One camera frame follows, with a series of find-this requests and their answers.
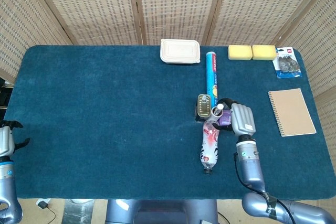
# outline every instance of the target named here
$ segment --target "container lid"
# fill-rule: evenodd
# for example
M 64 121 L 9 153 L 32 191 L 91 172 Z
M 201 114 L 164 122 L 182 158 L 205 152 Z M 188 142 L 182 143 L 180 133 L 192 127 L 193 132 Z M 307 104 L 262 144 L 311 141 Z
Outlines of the container lid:
M 199 63 L 201 51 L 196 40 L 161 39 L 160 58 L 166 63 Z

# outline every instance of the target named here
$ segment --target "blue cylinder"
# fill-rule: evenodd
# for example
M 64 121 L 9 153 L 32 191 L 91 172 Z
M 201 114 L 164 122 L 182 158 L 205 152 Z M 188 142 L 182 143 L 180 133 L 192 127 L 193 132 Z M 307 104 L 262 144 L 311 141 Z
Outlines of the blue cylinder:
M 217 65 L 216 53 L 206 53 L 206 92 L 211 97 L 211 106 L 217 106 Z

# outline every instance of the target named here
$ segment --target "table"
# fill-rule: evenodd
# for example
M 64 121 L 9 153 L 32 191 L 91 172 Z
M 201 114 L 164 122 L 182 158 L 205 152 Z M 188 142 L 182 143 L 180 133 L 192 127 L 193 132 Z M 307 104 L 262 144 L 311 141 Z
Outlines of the table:
M 18 120 L 21 198 L 234 199 L 237 141 L 221 132 L 212 175 L 203 174 L 197 95 L 205 54 L 217 54 L 219 98 L 251 107 L 267 190 L 281 199 L 336 194 L 302 57 L 302 78 L 277 79 L 271 61 L 231 61 L 227 47 L 201 47 L 201 63 L 168 65 L 159 46 L 34 46 L 25 54 L 6 113 Z M 317 133 L 281 137 L 267 91 L 301 88 Z

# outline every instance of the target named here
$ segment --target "spiral notebook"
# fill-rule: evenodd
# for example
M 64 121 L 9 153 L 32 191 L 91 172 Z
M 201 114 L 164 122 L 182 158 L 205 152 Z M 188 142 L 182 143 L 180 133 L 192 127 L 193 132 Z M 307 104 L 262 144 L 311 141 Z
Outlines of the spiral notebook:
M 316 133 L 301 89 L 269 91 L 281 136 Z

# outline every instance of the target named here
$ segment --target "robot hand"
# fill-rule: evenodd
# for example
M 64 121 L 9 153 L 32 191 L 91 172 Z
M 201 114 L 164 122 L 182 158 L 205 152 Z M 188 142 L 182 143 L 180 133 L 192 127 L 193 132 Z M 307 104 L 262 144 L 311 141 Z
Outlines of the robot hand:
M 238 176 L 239 181 L 255 192 L 244 196 L 241 202 L 243 209 L 249 215 L 269 217 L 287 224 L 336 224 L 334 218 L 319 207 L 290 200 L 280 201 L 266 192 L 256 141 L 251 138 L 256 132 L 252 110 L 228 98 L 221 99 L 219 103 L 226 104 L 231 111 L 231 126 L 224 130 L 231 130 L 238 137 L 234 158 L 236 161 L 238 156 L 242 171 L 243 181 Z
M 7 204 L 8 207 L 0 210 L 1 224 L 15 224 L 22 219 L 22 208 L 17 200 L 14 162 L 10 156 L 18 149 L 26 146 L 30 139 L 23 143 L 15 144 L 13 139 L 13 128 L 22 128 L 17 121 L 0 121 L 0 203 Z

